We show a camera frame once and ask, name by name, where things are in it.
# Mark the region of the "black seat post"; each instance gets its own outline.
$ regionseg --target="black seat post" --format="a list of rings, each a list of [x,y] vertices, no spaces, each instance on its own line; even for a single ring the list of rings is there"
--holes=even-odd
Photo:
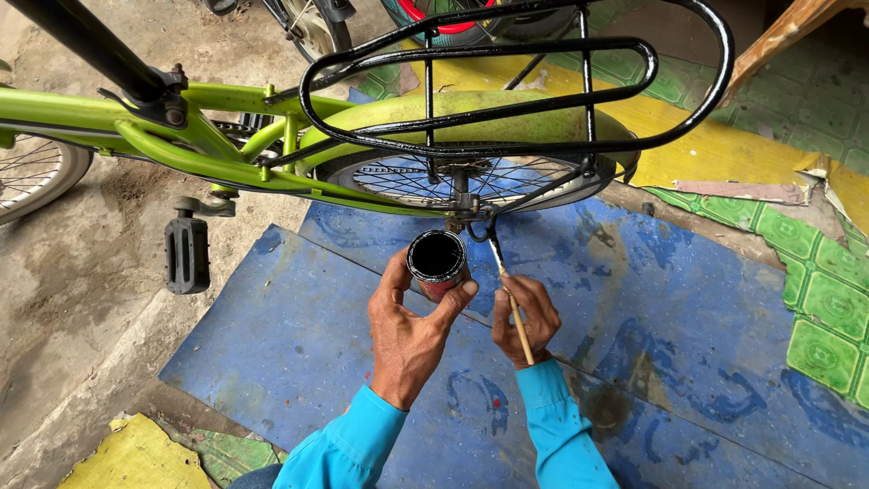
[[[137,102],[160,99],[166,85],[78,0],[7,0]]]

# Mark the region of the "paint can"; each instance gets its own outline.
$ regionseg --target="paint can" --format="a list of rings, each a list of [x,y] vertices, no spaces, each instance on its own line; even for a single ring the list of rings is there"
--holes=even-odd
[[[465,243],[444,229],[425,231],[410,243],[408,269],[422,294],[440,303],[453,287],[471,279]]]

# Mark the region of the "rear fender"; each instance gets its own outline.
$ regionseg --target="rear fender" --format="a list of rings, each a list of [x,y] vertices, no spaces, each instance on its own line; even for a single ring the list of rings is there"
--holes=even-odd
[[[434,94],[434,114],[442,116],[464,111],[474,111],[501,105],[518,104],[549,97],[530,90],[485,90],[485,91],[448,91]],[[629,139],[631,131],[600,110],[594,112],[597,138]],[[375,124],[397,121],[410,121],[425,118],[425,96],[387,98],[370,104],[356,105],[324,119],[326,124],[353,130]],[[477,141],[509,143],[566,143],[585,141],[585,110],[582,107],[558,109],[557,111],[538,112],[524,116],[507,117],[487,122],[464,124],[439,129],[434,132],[437,142]],[[326,139],[326,135],[311,128],[302,136],[300,148],[310,146]],[[387,136],[396,141],[425,144],[425,132],[409,132]],[[369,149],[356,144],[341,144],[321,151],[311,157],[296,162],[296,174],[305,175],[318,164],[336,157],[342,157]],[[608,153],[622,166],[633,162],[637,151]]]

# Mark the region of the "jeans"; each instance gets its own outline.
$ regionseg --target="jeans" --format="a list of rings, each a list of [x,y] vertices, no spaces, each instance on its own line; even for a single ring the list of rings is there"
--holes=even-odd
[[[240,478],[233,480],[227,489],[271,489],[277,479],[277,473],[281,471],[283,464],[273,464],[250,471]]]

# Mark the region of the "hand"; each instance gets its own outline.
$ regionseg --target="hand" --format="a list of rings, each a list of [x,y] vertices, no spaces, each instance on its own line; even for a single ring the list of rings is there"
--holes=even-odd
[[[408,249],[389,259],[380,286],[368,301],[375,370],[371,390],[392,406],[407,411],[441,362],[449,328],[480,289],[473,280],[447,292],[437,309],[420,318],[404,307],[410,288]]]
[[[549,360],[552,353],[546,349],[546,345],[561,327],[561,319],[549,300],[546,287],[532,278],[522,275],[511,277],[506,273],[501,275],[501,282],[513,293],[519,307],[525,312],[525,331],[534,364]],[[516,370],[531,366],[525,360],[516,326],[510,324],[513,308],[510,307],[510,296],[504,289],[498,289],[494,293],[493,315],[492,341],[510,358]]]

